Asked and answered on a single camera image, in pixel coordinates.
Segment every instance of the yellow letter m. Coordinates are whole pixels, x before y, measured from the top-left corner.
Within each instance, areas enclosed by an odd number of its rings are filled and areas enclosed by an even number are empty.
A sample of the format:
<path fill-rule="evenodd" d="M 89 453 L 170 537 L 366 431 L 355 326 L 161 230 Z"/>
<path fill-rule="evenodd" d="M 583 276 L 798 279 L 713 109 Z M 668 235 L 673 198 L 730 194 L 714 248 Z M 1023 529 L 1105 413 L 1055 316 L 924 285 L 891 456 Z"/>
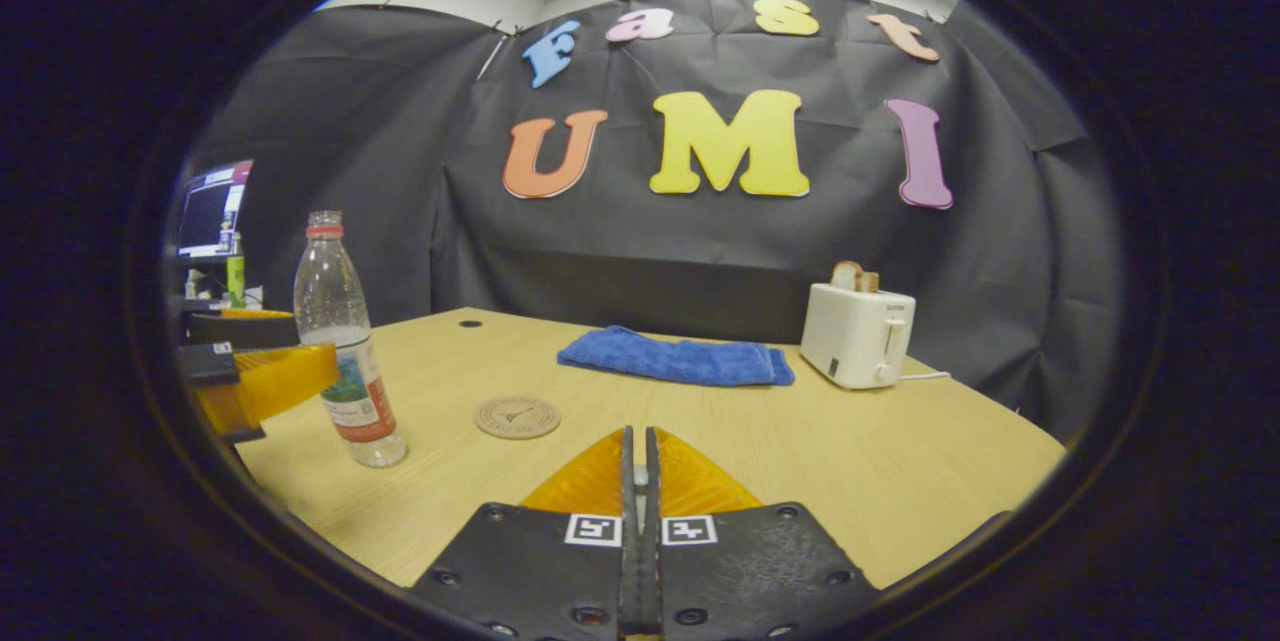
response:
<path fill-rule="evenodd" d="M 712 182 L 727 189 L 742 154 L 750 155 L 740 184 L 749 194 L 804 196 L 809 179 L 800 173 L 796 155 L 795 113 L 799 95 L 760 90 L 750 93 L 731 123 L 716 113 L 698 91 L 681 91 L 654 99 L 653 107 L 666 116 L 662 168 L 649 180 L 658 194 L 691 194 L 700 177 L 692 171 L 692 154 Z"/>

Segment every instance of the computer monitor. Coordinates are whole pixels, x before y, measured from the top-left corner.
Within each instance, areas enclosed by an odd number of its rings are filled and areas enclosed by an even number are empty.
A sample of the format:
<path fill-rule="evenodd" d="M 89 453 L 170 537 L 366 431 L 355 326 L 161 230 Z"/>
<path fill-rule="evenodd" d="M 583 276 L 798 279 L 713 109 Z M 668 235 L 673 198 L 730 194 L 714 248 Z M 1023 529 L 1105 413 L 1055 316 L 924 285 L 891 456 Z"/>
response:
<path fill-rule="evenodd" d="M 230 255 L 232 234 L 251 168 L 252 161 L 227 164 L 188 182 L 178 225 L 180 257 Z"/>

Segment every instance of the blue towel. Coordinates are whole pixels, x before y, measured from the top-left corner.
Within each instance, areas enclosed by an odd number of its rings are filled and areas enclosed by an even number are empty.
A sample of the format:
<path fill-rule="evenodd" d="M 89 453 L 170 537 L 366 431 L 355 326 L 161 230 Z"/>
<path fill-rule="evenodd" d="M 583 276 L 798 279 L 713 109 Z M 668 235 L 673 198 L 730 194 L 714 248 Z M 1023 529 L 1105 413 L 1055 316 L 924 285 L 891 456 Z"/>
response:
<path fill-rule="evenodd" d="M 782 351 L 764 344 L 655 342 L 622 326 L 586 331 L 556 354 L 556 360 L 564 366 L 700 383 L 705 386 L 745 386 L 749 383 L 790 386 L 796 380 Z"/>

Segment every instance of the round coaster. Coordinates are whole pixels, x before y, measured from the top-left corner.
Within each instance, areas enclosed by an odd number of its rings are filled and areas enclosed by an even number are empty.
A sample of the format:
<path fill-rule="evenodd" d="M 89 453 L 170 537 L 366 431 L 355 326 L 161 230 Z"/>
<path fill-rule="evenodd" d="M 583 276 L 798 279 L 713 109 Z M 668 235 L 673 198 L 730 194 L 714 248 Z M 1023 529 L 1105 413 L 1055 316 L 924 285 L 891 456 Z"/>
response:
<path fill-rule="evenodd" d="M 547 400 L 507 397 L 480 404 L 476 426 L 499 439 L 536 439 L 559 426 L 559 412 Z"/>

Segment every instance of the yellow 3d printed part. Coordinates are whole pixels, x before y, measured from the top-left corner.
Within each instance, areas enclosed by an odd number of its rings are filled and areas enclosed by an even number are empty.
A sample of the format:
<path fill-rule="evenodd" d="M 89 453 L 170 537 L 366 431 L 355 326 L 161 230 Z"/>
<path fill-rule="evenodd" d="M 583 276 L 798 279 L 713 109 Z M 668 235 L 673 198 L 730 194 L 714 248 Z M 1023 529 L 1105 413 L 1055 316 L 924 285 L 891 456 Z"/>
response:
<path fill-rule="evenodd" d="M 333 344 L 244 351 L 234 358 L 239 383 L 196 390 L 216 432 L 256 429 L 262 418 L 291 409 L 338 381 Z"/>
<path fill-rule="evenodd" d="M 654 431 L 662 471 L 659 502 L 663 516 L 736 512 L 762 505 L 745 486 L 699 449 L 662 429 Z"/>
<path fill-rule="evenodd" d="M 622 514 L 622 429 L 573 457 L 521 502 L 558 513 Z"/>
<path fill-rule="evenodd" d="M 292 319 L 287 310 L 224 308 L 221 316 L 229 319 Z"/>
<path fill-rule="evenodd" d="M 659 500 L 662 514 L 698 516 L 762 505 L 730 473 L 671 432 L 658 436 Z M 573 457 L 534 490 L 521 505 L 557 513 L 621 516 L 622 440 L 626 431 L 609 432 Z"/>

